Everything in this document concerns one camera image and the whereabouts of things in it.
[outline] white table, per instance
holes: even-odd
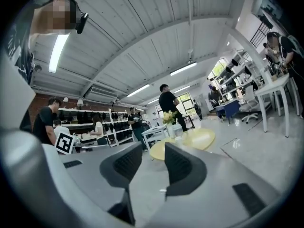
[[[282,95],[282,100],[283,100],[283,104],[284,104],[284,111],[285,111],[285,137],[289,137],[289,111],[288,111],[288,104],[287,104],[287,98],[286,98],[286,94],[285,94],[285,90],[284,90],[284,86],[288,83],[289,81],[289,74],[286,74],[280,78],[278,78],[276,81],[269,83],[268,85],[264,86],[263,88],[255,91],[255,95],[258,98],[259,104],[260,104],[260,108],[261,108],[261,112],[262,112],[262,117],[263,117],[263,128],[264,128],[264,132],[267,132],[267,119],[266,119],[266,111],[265,111],[265,106],[264,106],[264,100],[262,99],[261,96],[263,95],[267,95],[270,94],[272,92],[275,93],[275,101],[277,104],[277,108],[278,108],[278,113],[279,115],[281,115],[281,109],[280,109],[280,103],[278,101],[278,97],[277,97],[277,91],[281,92]],[[297,96],[296,96],[296,92],[295,92],[295,87],[294,84],[293,85],[293,91],[294,91],[294,97],[295,97],[295,101],[296,101],[296,105],[297,105],[297,111],[298,111],[298,104],[297,104]]]
[[[142,133],[142,136],[146,143],[147,149],[149,150],[149,154],[150,154],[149,142],[165,139],[167,137],[165,134],[165,130],[168,131],[167,124],[164,124],[163,126],[157,126],[154,128],[150,128]],[[151,136],[150,138],[147,139],[147,135],[149,135],[149,134],[153,134],[153,136]]]

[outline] black rubber pad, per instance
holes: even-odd
[[[64,164],[65,168],[70,168],[70,167],[73,167],[76,165],[81,165],[82,163],[80,161],[70,161],[70,162],[66,162],[63,164]]]
[[[265,203],[246,183],[232,186],[250,216],[254,216],[266,207]]]

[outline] red brick wall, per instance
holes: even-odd
[[[34,121],[40,109],[48,105],[48,100],[51,97],[52,97],[51,95],[36,94],[34,100],[32,101],[31,105],[28,108],[30,119],[32,122],[32,127],[34,125]],[[62,107],[64,106],[66,108],[77,107],[77,100],[69,99],[67,103],[64,103],[62,97],[58,97],[58,98],[61,99],[62,101]],[[90,106],[91,106],[93,111],[108,111],[109,108],[111,108],[116,112],[124,112],[125,110],[127,110],[127,113],[128,114],[130,113],[130,108],[126,108],[126,107],[120,107],[114,105],[114,109],[113,109],[110,105],[103,105],[94,102],[87,102],[87,104],[88,106],[86,106],[86,101],[84,100],[84,106],[81,107],[81,109],[90,110]]]

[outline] chair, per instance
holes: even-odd
[[[246,104],[241,105],[241,107],[239,108],[239,110],[242,112],[250,112],[252,109],[259,106],[258,101],[255,99],[252,85],[248,86],[246,88],[244,100],[245,100]],[[246,119],[246,124],[248,124],[250,118],[255,118],[257,120],[257,113],[252,113],[252,114],[249,114],[249,115],[243,117],[242,122]]]

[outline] flower vase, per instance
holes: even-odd
[[[175,138],[174,130],[173,130],[173,125],[171,123],[167,123],[167,129],[168,129],[168,134],[171,138]]]

